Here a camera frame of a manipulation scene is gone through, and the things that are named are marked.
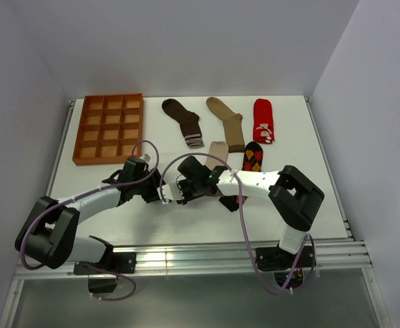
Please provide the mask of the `beige and red reindeer sock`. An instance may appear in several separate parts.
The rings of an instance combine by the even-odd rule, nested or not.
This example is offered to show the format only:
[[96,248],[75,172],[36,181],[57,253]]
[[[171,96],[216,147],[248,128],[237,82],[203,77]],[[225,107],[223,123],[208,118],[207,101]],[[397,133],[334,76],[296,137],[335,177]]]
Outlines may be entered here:
[[213,170],[216,166],[224,166],[223,162],[228,159],[228,144],[225,141],[212,141],[209,146],[209,154],[213,155],[213,158],[206,159],[206,167]]

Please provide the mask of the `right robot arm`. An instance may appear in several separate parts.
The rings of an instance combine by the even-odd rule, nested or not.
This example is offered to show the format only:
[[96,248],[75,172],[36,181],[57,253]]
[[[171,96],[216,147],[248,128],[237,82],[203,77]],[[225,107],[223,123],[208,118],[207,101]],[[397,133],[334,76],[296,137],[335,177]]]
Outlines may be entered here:
[[286,165],[276,172],[232,171],[219,165],[210,170],[188,156],[178,172],[183,201],[202,196],[255,197],[272,202],[285,223],[278,243],[278,262],[292,266],[301,256],[300,247],[324,201],[324,192],[298,168]]

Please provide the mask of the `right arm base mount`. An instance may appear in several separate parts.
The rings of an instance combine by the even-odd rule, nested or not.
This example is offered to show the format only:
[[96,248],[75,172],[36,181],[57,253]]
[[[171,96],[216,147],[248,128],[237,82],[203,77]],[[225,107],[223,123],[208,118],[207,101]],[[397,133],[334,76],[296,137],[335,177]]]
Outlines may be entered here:
[[[276,247],[257,247],[255,249],[255,263],[263,272],[274,272],[274,279],[279,287],[282,287],[291,271],[295,255],[287,253]],[[300,287],[309,274],[304,274],[304,269],[311,269],[316,265],[315,255],[310,246],[304,246],[302,254],[296,265],[291,279],[286,286],[288,290]]]

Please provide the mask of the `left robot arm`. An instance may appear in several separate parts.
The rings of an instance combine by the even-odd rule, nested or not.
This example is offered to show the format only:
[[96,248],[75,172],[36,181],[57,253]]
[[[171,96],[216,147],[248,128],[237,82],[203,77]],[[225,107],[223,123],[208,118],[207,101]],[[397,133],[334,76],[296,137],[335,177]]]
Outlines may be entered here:
[[29,270],[57,269],[65,262],[84,260],[97,272],[108,272],[114,264],[114,255],[108,251],[112,245],[96,237],[77,237],[79,224],[136,195],[147,204],[158,201],[160,179],[159,170],[149,168],[144,157],[131,157],[91,191],[60,200],[39,198],[14,242],[21,259],[28,256],[39,265],[22,264]]

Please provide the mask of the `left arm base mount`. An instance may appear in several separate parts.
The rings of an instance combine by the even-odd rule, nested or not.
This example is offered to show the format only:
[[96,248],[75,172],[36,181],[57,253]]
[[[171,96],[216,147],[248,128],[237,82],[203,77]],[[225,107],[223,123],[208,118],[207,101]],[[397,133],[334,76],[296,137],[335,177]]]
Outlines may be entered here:
[[[88,290],[92,297],[103,301],[119,301],[134,295],[137,284],[129,277],[135,272],[137,253],[134,251],[110,252],[97,263],[76,262],[74,275],[88,277]],[[130,283],[131,291],[123,297],[109,297],[122,282]]]

